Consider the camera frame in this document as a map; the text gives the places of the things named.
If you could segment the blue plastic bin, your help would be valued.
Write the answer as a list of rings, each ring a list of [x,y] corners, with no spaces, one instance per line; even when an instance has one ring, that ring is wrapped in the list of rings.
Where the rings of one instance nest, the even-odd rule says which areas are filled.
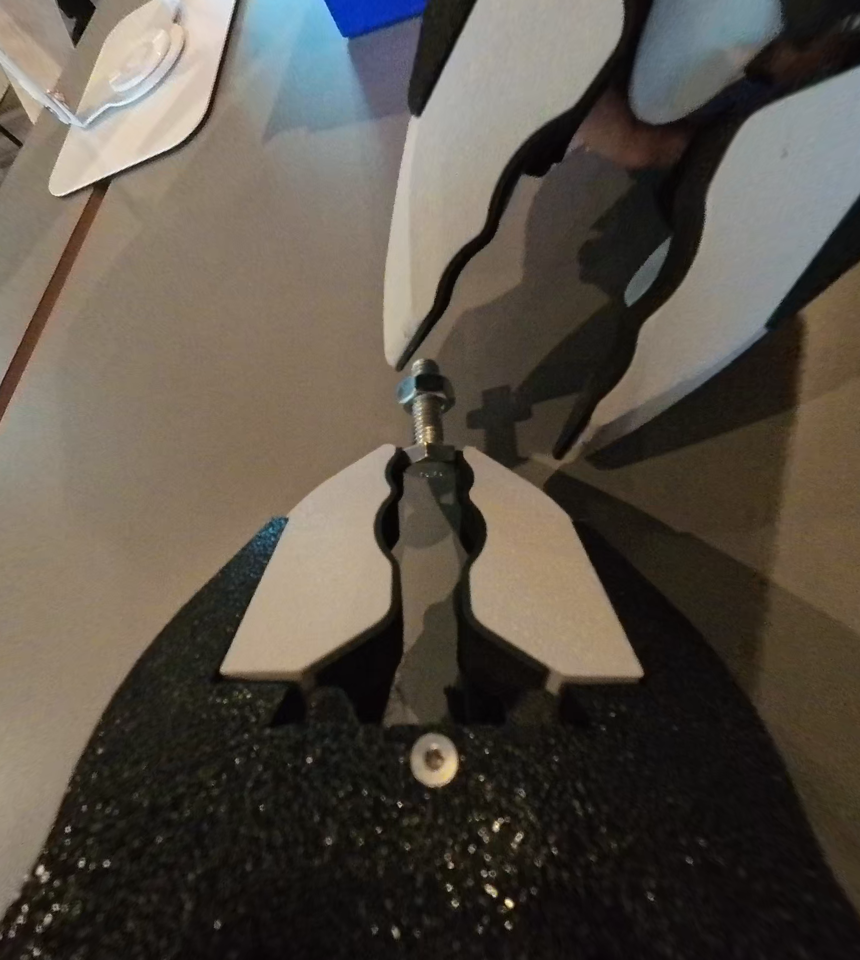
[[[324,5],[340,35],[354,40],[420,17],[427,1],[324,1]]]

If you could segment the steel hex nut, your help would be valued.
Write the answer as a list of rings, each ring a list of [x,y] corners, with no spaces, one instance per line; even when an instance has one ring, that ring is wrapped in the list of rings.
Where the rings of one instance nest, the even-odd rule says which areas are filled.
[[[396,402],[411,411],[418,402],[433,402],[442,414],[455,403],[450,380],[441,373],[417,373],[404,377],[396,388]]]

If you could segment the steel hex bolt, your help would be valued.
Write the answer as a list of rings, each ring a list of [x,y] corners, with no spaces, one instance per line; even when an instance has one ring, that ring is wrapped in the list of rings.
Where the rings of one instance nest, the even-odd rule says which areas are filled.
[[[415,360],[408,376],[423,373],[446,376],[433,359]],[[411,411],[402,408],[412,420],[412,441],[404,450],[404,476],[424,481],[438,492],[453,491],[458,470],[456,450],[445,441],[444,416],[448,412],[440,413],[433,402],[418,402]]]

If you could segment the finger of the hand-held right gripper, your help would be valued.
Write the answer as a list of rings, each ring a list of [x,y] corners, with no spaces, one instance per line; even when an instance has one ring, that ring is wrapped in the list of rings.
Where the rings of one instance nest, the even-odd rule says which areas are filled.
[[[628,345],[575,404],[568,460],[646,425],[736,360],[860,198],[860,66],[693,144],[663,262],[628,308]]]
[[[634,48],[647,2],[428,2],[391,214],[384,348],[402,370],[496,234],[522,176],[566,152]]]

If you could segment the white base clear stand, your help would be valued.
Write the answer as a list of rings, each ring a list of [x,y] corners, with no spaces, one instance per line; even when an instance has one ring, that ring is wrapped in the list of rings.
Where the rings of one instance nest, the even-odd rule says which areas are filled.
[[[32,21],[43,2],[0,2],[0,67],[67,133],[49,189],[66,197],[179,148],[203,124],[238,2],[139,2],[119,17],[66,97],[67,57],[52,54]]]

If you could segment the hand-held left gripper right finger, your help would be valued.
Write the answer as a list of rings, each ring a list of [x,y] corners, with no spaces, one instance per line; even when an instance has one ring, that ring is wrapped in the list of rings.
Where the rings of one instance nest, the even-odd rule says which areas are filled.
[[[463,669],[494,691],[634,684],[644,675],[568,514],[481,450],[471,479],[460,583]]]

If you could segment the person's right hand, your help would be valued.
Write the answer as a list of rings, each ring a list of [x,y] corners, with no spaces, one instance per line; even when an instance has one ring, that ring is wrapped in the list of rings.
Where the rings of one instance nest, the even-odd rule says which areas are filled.
[[[619,97],[601,98],[579,128],[583,149],[631,171],[674,166],[694,135],[687,125],[651,126],[639,121]]]

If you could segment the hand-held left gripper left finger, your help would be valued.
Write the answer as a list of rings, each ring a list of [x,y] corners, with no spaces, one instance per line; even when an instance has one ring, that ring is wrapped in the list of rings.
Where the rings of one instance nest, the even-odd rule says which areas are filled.
[[[289,515],[220,665],[228,680],[305,684],[388,622],[395,567],[378,520],[399,449],[385,443],[312,489]]]

